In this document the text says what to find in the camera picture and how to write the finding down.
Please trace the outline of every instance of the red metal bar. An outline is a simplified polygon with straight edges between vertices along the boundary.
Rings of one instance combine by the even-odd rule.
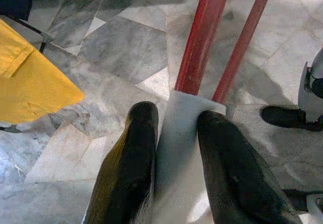
[[[244,25],[236,46],[232,52],[229,63],[221,77],[217,90],[212,98],[213,101],[224,104],[233,80],[242,63],[243,56],[250,44],[253,33],[258,25],[262,12],[268,0],[256,0],[250,15]]]
[[[200,0],[175,89],[197,95],[226,0]]]

